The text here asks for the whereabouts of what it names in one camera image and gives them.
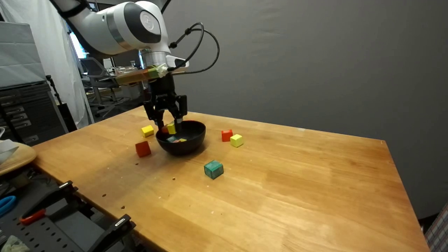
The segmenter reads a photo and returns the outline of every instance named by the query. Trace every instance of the wooden table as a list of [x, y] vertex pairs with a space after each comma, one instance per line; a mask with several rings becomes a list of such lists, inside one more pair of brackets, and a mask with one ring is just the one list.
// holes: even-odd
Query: wooden table
[[[165, 122], [172, 120], [165, 113]], [[189, 113], [204, 148], [139, 158], [143, 107], [35, 146], [35, 164], [89, 202], [177, 251], [429, 251], [386, 142]], [[221, 130], [245, 138], [239, 148]], [[204, 164], [218, 160], [215, 180]]]
[[7, 174], [14, 170], [17, 170], [24, 165], [31, 163], [36, 158], [36, 151], [22, 143], [15, 143], [19, 148], [0, 165], [0, 175]]

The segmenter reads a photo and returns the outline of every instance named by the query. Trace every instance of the black bowl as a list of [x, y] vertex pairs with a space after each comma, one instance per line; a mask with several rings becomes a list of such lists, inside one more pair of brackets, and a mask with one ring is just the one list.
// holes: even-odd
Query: black bowl
[[[157, 138], [157, 142], [159, 142], [162, 149], [175, 156], [192, 153], [201, 146], [205, 138], [206, 128], [203, 123], [197, 121], [183, 121], [181, 125], [182, 130], [174, 135], [163, 133], [161, 130], [157, 131], [155, 134], [155, 138]], [[177, 139], [184, 138], [186, 141], [177, 143], [167, 141], [167, 138], [172, 136]]]

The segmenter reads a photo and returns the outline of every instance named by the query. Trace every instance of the green cube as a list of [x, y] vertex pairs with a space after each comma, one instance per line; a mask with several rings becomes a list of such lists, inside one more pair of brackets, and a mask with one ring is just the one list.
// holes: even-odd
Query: green cube
[[212, 179], [215, 179], [224, 173], [224, 167], [223, 164], [219, 163], [216, 160], [213, 160], [212, 162], [204, 165], [204, 172], [205, 175], [209, 176]]

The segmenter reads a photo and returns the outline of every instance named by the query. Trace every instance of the wooden block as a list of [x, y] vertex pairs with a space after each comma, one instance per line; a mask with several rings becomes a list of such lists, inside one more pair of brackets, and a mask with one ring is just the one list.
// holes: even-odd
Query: wooden block
[[148, 141], [143, 141], [141, 143], [135, 144], [135, 151], [139, 157], [148, 156], [151, 154], [151, 149], [149, 148]]
[[230, 144], [235, 147], [240, 147], [243, 145], [244, 139], [241, 135], [235, 134], [232, 137], [230, 137]]
[[176, 140], [177, 140], [177, 138], [175, 136], [170, 136], [170, 137], [167, 138], [167, 141], [170, 142], [170, 143], [172, 143], [172, 142], [174, 142]]
[[232, 130], [222, 130], [221, 131], [221, 137], [223, 139], [223, 142], [229, 142], [231, 136], [233, 136]]
[[212, 162], [204, 165], [204, 172], [205, 175], [215, 179], [224, 173], [224, 166], [218, 161], [213, 160]]
[[142, 128], [143, 137], [148, 137], [150, 135], [154, 135], [154, 129], [151, 125]]
[[174, 135], [176, 133], [176, 127], [174, 126], [174, 122], [167, 124], [167, 129], [170, 135]]
[[162, 132], [168, 134], [168, 128], [166, 125], [162, 127]]

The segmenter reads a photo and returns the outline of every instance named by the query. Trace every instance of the yellow cube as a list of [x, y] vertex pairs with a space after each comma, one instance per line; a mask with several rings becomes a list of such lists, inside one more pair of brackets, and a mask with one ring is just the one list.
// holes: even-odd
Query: yellow cube
[[176, 133], [176, 127], [174, 126], [174, 122], [167, 124], [167, 129], [170, 135], [174, 135]]
[[151, 125], [142, 128], [143, 137], [148, 137], [150, 135], [154, 135], [154, 129]]
[[244, 139], [241, 135], [235, 134], [230, 137], [230, 144], [235, 147], [240, 147], [243, 145]]

